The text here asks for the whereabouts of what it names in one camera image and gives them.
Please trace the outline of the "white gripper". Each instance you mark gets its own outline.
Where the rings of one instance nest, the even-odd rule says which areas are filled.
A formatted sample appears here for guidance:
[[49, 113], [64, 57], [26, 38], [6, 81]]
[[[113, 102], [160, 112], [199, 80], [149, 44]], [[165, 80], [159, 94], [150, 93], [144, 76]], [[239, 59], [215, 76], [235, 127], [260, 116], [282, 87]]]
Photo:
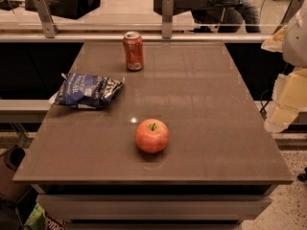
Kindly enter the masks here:
[[287, 27], [283, 26], [266, 39], [261, 49], [283, 52], [283, 59], [295, 66], [289, 75], [278, 75], [268, 105], [264, 128], [267, 132], [279, 133], [307, 107], [307, 8], [301, 8]]

